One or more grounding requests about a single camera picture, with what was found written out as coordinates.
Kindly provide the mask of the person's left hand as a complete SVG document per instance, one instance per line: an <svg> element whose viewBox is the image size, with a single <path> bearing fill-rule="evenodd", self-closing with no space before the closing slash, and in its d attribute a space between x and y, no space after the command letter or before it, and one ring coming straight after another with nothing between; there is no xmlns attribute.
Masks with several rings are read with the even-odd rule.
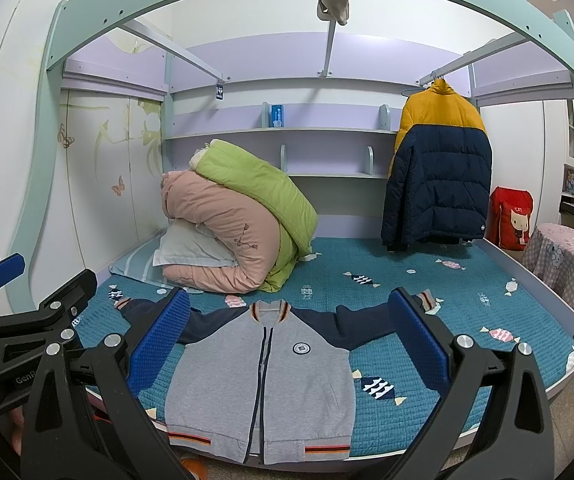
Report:
<svg viewBox="0 0 574 480"><path fill-rule="evenodd" d="M18 406L8 413L10 422L12 423L12 434L10 435L10 443L18 456L22 455L22 432L25 426L24 408Z"/></svg>

